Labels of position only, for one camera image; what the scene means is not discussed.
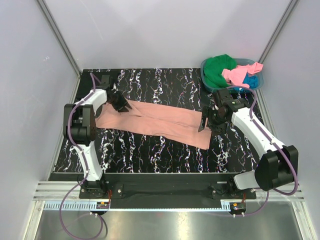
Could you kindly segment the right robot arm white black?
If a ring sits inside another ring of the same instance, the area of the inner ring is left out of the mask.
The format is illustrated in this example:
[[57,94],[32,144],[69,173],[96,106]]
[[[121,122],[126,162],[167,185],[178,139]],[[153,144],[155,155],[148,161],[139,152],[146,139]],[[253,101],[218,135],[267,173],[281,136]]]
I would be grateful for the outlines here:
[[226,133],[228,124],[233,124],[259,156],[255,170],[236,174],[228,182],[228,195],[236,199],[247,189],[274,190],[285,196],[295,194],[299,186],[297,148],[286,146],[272,135],[254,114],[255,104],[233,98],[228,87],[214,92],[213,98],[215,106],[203,108],[198,130],[208,128],[212,136],[219,136]]

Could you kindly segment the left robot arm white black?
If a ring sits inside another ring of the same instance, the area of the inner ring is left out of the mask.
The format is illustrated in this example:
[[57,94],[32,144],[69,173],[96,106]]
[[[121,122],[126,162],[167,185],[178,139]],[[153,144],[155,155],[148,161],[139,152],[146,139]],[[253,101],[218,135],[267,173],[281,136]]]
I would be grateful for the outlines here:
[[83,180],[79,182],[81,191],[103,198],[108,193],[108,186],[95,149],[96,112],[105,104],[118,113],[129,112],[132,107],[118,90],[115,77],[107,74],[99,79],[93,73],[89,75],[93,83],[89,93],[76,103],[64,106],[63,135],[80,159],[83,169]]

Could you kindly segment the dusty pink t shirt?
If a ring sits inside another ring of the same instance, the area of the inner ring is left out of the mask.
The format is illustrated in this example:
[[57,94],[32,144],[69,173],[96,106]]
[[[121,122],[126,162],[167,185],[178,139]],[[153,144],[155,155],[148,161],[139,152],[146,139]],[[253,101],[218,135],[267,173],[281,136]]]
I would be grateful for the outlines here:
[[202,113],[181,107],[128,101],[128,112],[117,112],[111,104],[102,107],[96,118],[100,129],[114,129],[147,136],[163,136],[182,144],[207,150],[212,132],[209,128],[198,131]]

